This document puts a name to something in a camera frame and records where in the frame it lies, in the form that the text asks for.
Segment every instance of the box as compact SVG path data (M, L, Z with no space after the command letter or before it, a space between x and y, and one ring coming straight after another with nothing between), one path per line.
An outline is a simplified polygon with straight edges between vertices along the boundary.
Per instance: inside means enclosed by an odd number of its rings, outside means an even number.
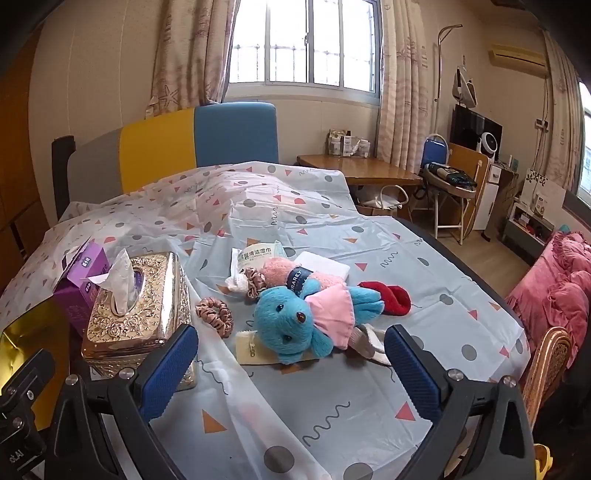
M361 215L366 215L366 216L388 216L388 217L396 217L398 216L398 209L393 209L393 210L386 210L383 208L372 208L372 207L364 207L362 205L355 205L355 208L357 208L357 211L361 214Z
M82 245L72 260L68 262L68 257L64 257L63 262L66 268L53 290L53 299L63 309L80 337L84 337L99 292L99 286L88 280L88 277L107 273L109 261L103 248L90 242Z

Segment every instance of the tissue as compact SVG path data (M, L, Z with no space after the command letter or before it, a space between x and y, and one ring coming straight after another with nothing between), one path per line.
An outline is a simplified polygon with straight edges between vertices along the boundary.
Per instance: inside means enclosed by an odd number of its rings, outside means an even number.
M108 273L88 277L88 280L112 292L116 313L119 315L125 315L136 301L138 293L135 288L134 269L125 249L117 254Z

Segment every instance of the curtain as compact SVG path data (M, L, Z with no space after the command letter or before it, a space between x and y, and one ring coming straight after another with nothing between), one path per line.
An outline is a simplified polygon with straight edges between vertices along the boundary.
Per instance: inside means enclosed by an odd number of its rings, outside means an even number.
M168 0L147 116L222 101L238 5Z
M420 6L382 0L382 29L377 156L417 173L427 136L427 47Z
M581 162L583 106L579 78L562 48L544 32L554 98L550 153L540 173L570 190Z

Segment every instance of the window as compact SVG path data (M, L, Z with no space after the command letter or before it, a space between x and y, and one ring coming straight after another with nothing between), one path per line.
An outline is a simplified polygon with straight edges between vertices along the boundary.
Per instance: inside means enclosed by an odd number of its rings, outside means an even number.
M378 0L241 0L230 83L379 94Z
M581 164L581 181L577 197L591 206L591 95L583 82L579 83L584 116L584 152Z

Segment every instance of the gold tissue box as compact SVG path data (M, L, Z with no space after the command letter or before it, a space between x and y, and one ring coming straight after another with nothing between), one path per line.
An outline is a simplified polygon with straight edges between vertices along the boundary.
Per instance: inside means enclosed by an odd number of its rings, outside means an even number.
M137 301L125 315L118 314L112 293L102 288L82 340L82 357L106 377L125 367L137 368L182 323L191 323L189 288L176 254L142 255L131 264L139 287ZM178 390L195 384L193 361Z

